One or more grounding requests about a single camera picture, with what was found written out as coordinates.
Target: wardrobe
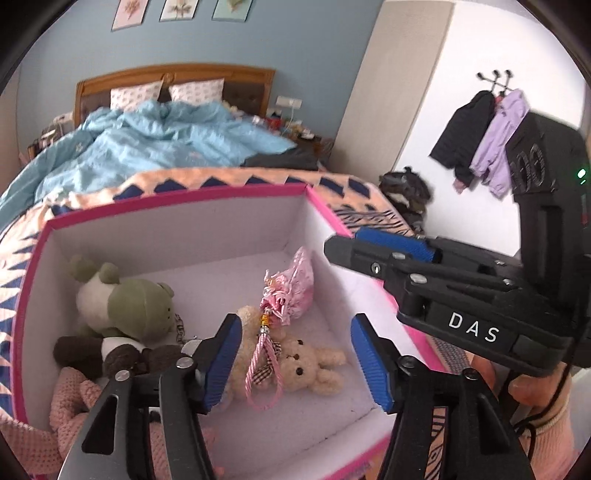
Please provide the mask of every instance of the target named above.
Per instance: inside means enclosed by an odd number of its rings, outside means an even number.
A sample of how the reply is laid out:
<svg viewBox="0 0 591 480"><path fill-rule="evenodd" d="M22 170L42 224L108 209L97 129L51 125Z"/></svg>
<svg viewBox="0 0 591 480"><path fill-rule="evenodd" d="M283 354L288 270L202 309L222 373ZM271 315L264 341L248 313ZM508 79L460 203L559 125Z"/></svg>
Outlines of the wardrobe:
<svg viewBox="0 0 591 480"><path fill-rule="evenodd" d="M353 87L329 167L378 182L401 152L452 16L446 1L385 1Z"/></svg>

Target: patterned blanket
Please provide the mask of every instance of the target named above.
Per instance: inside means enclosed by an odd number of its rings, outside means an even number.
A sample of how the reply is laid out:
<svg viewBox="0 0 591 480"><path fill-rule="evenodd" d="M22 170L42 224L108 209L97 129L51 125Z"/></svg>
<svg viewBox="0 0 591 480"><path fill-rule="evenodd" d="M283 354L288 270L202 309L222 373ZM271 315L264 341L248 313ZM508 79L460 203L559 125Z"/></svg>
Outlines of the patterned blanket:
<svg viewBox="0 0 591 480"><path fill-rule="evenodd" d="M412 230L374 185L347 175L265 168L176 168L139 173L116 188L91 194L45 199L12 224L0 243L0 414L12 415L12 322L31 253L46 222L73 210L88 209L140 196L173 190L196 190L251 184L308 183L356 231L370 226L412 235Z"/></svg>

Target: green plush toy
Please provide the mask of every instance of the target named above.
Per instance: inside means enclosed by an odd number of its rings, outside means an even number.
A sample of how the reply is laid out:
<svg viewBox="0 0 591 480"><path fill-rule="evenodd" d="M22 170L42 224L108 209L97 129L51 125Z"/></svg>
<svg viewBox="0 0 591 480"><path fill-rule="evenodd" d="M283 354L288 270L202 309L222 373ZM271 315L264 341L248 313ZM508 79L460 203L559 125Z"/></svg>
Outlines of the green plush toy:
<svg viewBox="0 0 591 480"><path fill-rule="evenodd" d="M81 255L73 257L69 267L71 275L84 284L76 306L92 332L150 343L174 329L174 292L166 283L141 278L121 281L115 265L104 263L97 268Z"/></svg>

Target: framed picture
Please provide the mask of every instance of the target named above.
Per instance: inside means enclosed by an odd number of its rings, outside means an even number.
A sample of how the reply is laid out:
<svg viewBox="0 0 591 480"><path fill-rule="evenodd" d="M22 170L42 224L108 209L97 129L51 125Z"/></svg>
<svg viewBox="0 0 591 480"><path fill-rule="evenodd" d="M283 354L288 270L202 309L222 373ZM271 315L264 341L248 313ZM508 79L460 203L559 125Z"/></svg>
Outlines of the framed picture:
<svg viewBox="0 0 591 480"><path fill-rule="evenodd" d="M213 20L245 22L254 0L217 0Z"/></svg>
<svg viewBox="0 0 591 480"><path fill-rule="evenodd" d="M149 2L150 0L120 0L111 31L141 25Z"/></svg>
<svg viewBox="0 0 591 480"><path fill-rule="evenodd" d="M199 0L166 0L160 21L192 20Z"/></svg>

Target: wooden headboard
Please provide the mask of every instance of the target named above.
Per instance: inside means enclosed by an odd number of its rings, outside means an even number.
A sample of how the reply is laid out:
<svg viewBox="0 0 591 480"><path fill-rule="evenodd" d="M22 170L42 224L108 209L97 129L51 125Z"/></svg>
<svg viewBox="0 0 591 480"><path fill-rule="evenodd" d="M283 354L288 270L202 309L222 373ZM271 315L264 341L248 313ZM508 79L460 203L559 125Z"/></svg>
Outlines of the wooden headboard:
<svg viewBox="0 0 591 480"><path fill-rule="evenodd" d="M78 127L98 108L111 104L111 89L163 80L160 102L170 100L168 87L198 80L225 80L223 99L251 115L265 116L275 70L217 63L178 63L139 67L82 80L76 87L74 123Z"/></svg>

